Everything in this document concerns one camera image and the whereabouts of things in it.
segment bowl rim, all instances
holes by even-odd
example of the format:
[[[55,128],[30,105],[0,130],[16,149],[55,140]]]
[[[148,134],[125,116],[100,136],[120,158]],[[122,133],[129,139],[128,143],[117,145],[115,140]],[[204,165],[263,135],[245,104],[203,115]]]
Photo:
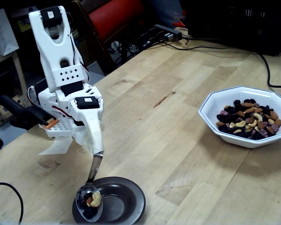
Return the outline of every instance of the bowl rim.
[[[270,90],[263,90],[263,89],[258,89],[258,88],[252,88],[252,87],[247,87],[247,86],[235,86],[235,87],[231,87],[231,88],[226,88],[226,89],[223,89],[223,90],[217,90],[217,91],[214,91],[214,92],[211,92],[207,98],[205,99],[205,101],[203,102],[202,106],[200,107],[199,109],[199,115],[204,119],[204,121],[207,123],[207,125],[212,129],[212,131],[215,133],[215,134],[218,134],[218,135],[221,135],[221,136],[225,136],[225,137],[228,137],[228,138],[232,138],[232,139],[236,139],[236,140],[240,140],[240,141],[245,141],[245,142],[249,142],[249,143],[256,143],[256,144],[261,144],[261,143],[267,143],[267,142],[270,142],[270,141],[273,141],[273,140],[276,140],[276,139],[280,139],[281,138],[281,134],[279,135],[275,135],[275,136],[271,136],[271,137],[267,137],[265,139],[261,139],[261,140],[252,140],[252,139],[248,139],[248,138],[244,138],[244,137],[238,137],[238,136],[235,136],[235,135],[231,135],[231,134],[227,134],[227,133],[224,133],[222,131],[219,131],[218,129],[215,128],[214,124],[211,124],[209,123],[209,121],[206,119],[206,117],[203,115],[202,113],[202,109],[204,107],[204,105],[206,104],[206,102],[209,100],[209,98],[211,97],[212,94],[215,94],[217,92],[221,92],[221,91],[225,91],[225,90],[230,90],[230,89],[236,89],[236,88],[248,88],[248,89],[251,89],[251,90],[261,90],[261,91],[265,91],[265,92],[270,92],[270,93],[273,93],[277,96],[279,96],[281,98],[281,95],[279,95],[278,93],[274,92],[274,91],[270,91]]]

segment wooden tabletop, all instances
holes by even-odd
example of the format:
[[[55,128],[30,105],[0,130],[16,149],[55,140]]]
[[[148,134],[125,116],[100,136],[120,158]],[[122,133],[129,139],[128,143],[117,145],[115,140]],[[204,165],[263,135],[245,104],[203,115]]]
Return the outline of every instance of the wooden tabletop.
[[[271,82],[281,85],[281,56],[266,59]],[[120,176],[141,187],[147,205],[140,224],[281,224],[281,140],[235,146],[198,114],[208,93],[238,85],[267,90],[266,78],[261,58],[246,51],[145,50],[96,85],[105,99],[97,178]],[[0,181],[21,193],[25,224],[74,222],[72,202],[92,157],[75,142],[66,154],[39,156],[52,141],[34,127],[0,151]],[[0,222],[19,215],[17,196],[0,187]]]

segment white bowl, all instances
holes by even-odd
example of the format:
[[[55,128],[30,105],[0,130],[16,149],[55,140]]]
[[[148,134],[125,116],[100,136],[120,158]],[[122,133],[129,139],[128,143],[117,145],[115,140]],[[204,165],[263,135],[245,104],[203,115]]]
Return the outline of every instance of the white bowl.
[[[246,148],[256,148],[266,144],[273,143],[281,139],[281,127],[275,136],[264,138],[261,140],[251,140],[247,138],[230,135],[219,131],[216,122],[218,122],[217,115],[224,109],[225,105],[234,107],[234,101],[240,100],[243,102],[245,99],[255,99],[260,105],[268,105],[273,108],[281,120],[281,96],[275,92],[267,90],[259,90],[248,87],[233,87],[225,90],[215,91],[208,95],[203,105],[199,110],[200,116],[205,120],[206,124],[212,131],[219,135],[226,142],[244,146]]]

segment white shopping bag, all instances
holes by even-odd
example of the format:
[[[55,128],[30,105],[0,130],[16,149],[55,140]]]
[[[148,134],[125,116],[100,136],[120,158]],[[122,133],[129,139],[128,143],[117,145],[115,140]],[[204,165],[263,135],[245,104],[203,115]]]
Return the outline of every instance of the white shopping bag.
[[[7,55],[17,50],[19,45],[10,26],[4,9],[0,9],[0,55]]]

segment floor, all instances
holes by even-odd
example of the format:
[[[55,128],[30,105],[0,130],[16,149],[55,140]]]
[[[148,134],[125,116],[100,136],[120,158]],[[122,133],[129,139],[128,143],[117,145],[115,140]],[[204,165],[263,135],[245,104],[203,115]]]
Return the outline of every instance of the floor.
[[[94,85],[95,83],[97,83],[98,81],[100,81],[105,77],[103,75],[102,70],[100,69],[100,67],[96,62],[90,65],[88,69],[90,73],[90,80],[89,80],[90,85]],[[25,77],[27,80],[26,84],[28,87],[38,82],[37,78],[34,75],[28,74]],[[17,137],[19,137],[25,132],[26,132],[25,129],[13,127],[9,121],[0,126],[0,138],[3,140],[4,146],[11,143],[14,139],[16,139]]]

